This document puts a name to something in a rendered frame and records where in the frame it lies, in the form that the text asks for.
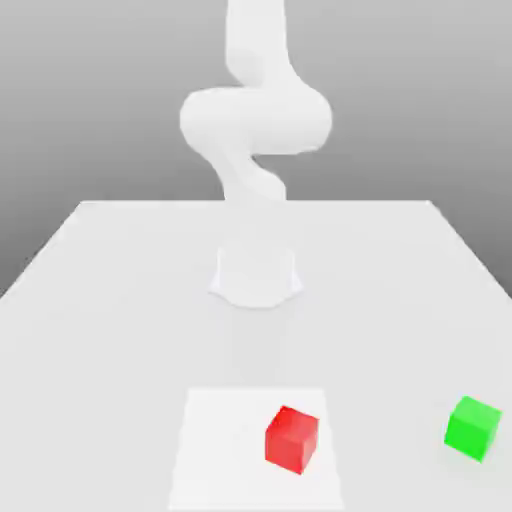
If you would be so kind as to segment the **small red cube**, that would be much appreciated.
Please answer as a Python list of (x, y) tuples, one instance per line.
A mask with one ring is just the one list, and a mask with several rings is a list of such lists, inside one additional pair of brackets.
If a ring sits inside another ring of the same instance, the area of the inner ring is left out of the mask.
[(319, 419), (282, 406), (265, 431), (265, 460), (301, 475), (318, 444)]

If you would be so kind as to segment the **small green cube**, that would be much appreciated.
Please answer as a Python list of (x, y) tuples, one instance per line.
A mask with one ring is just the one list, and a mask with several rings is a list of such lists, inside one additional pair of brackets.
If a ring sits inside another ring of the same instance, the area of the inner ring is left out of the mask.
[(490, 449), (502, 411), (464, 396), (451, 412), (444, 444), (482, 463)]

